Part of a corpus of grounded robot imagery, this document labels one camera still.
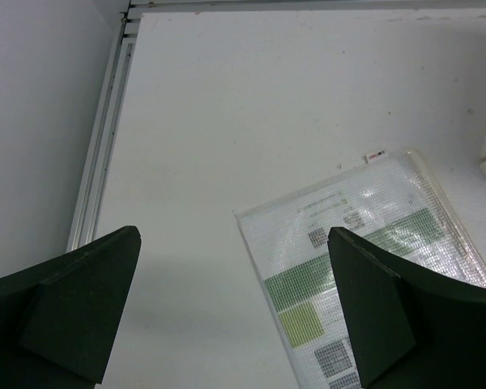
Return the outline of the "clear sleeve with documents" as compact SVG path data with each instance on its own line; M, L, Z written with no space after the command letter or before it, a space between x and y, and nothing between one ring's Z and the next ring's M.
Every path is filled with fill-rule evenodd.
M302 388L360 385L330 265L331 228L486 288L480 253L414 149L370 157L366 166L242 212L237 223Z

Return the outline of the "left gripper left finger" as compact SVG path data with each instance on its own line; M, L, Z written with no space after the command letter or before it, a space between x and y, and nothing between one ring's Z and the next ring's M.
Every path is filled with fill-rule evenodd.
M141 245L125 226L0 278L0 388L102 383Z

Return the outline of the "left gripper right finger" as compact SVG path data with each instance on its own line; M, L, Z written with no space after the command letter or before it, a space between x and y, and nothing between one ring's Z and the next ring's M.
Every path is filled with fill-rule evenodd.
M486 388L486 289L343 227L328 249L363 388Z

